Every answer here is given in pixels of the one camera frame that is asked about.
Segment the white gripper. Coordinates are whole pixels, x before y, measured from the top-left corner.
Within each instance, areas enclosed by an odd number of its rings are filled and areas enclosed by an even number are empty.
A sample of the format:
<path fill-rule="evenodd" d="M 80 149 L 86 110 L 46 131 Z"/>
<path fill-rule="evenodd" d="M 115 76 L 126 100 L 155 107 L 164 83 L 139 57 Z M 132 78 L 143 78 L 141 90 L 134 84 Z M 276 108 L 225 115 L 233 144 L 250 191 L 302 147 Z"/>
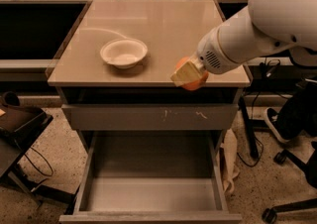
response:
<path fill-rule="evenodd" d="M 211 30 L 202 38 L 198 43 L 196 55 L 205 69 L 213 74 L 223 74 L 239 67 L 222 51 L 217 29 Z M 199 81 L 204 76 L 202 64 L 194 60 L 181 60 L 170 79 L 176 86 Z"/>

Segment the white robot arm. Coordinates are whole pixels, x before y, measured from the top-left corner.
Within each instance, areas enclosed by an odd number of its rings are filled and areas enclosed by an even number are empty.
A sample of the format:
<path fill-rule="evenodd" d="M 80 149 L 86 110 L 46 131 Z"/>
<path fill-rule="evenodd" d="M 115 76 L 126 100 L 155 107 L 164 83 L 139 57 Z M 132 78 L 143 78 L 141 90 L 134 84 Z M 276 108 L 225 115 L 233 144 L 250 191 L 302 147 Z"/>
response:
<path fill-rule="evenodd" d="M 260 56 L 289 50 L 293 63 L 317 63 L 317 0 L 248 0 L 248 5 L 213 28 L 196 52 L 175 70 L 182 86 L 206 72 L 223 74 Z"/>

